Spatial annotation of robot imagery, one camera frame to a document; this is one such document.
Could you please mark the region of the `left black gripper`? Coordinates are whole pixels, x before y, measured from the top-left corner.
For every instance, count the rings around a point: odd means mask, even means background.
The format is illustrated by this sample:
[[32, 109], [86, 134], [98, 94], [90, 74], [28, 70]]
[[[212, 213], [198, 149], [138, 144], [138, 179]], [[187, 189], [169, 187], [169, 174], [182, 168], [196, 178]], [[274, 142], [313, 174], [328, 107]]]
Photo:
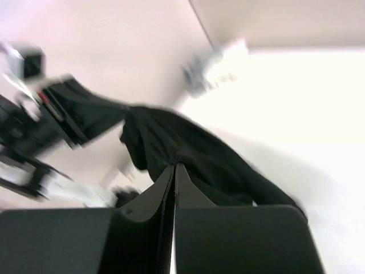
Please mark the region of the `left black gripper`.
[[1, 97], [1, 145], [51, 148], [61, 140], [83, 146], [120, 123], [130, 106], [84, 88], [73, 76], [5, 79], [20, 90], [19, 101]]

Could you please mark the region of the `black tank top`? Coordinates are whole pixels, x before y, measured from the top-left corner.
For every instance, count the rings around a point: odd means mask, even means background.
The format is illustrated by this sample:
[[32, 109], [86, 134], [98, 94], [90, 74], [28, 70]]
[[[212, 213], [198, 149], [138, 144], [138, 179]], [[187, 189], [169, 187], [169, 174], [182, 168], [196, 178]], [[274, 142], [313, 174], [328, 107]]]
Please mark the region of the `black tank top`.
[[132, 164], [155, 182], [167, 166], [185, 166], [192, 183], [215, 205], [292, 206], [288, 194], [223, 140], [176, 112], [133, 106], [123, 111], [120, 141]]

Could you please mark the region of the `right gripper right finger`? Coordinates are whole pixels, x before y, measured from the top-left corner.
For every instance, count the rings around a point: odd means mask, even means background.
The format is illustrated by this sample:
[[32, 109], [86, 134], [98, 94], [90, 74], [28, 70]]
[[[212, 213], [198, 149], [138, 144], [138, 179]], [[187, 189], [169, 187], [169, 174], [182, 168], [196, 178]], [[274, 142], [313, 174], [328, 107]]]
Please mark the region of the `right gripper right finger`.
[[304, 216], [292, 206], [219, 207], [175, 173], [178, 273], [321, 274], [324, 269]]

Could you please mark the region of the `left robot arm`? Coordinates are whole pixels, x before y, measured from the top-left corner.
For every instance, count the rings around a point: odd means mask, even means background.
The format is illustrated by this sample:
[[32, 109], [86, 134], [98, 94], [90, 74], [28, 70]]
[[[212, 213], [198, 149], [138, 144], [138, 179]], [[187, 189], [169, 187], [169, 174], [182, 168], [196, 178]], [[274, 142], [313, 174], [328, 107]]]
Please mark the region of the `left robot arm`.
[[77, 183], [38, 155], [65, 141], [82, 146], [125, 119], [129, 105], [84, 88], [72, 76], [24, 79], [12, 72], [5, 79], [32, 100], [39, 110], [34, 119], [22, 102], [1, 98], [1, 186], [30, 199], [74, 200], [86, 207], [118, 207], [132, 191], [104, 189]]

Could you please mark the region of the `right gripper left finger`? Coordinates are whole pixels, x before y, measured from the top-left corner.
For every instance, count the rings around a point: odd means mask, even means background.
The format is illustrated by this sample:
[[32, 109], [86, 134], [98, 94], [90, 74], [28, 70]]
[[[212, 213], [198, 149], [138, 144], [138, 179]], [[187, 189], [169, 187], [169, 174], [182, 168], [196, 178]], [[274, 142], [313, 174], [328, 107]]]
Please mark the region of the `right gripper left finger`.
[[121, 208], [1, 213], [2, 273], [168, 273], [175, 169]]

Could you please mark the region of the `white tank top on table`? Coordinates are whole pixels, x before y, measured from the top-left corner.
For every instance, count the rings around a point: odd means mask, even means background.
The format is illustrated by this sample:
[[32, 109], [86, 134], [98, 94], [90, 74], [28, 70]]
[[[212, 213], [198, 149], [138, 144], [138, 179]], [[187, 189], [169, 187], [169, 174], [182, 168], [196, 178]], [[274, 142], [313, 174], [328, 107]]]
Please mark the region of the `white tank top on table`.
[[206, 61], [202, 73], [205, 88], [210, 90], [235, 81], [241, 75], [248, 56], [249, 49], [244, 39], [223, 45]]

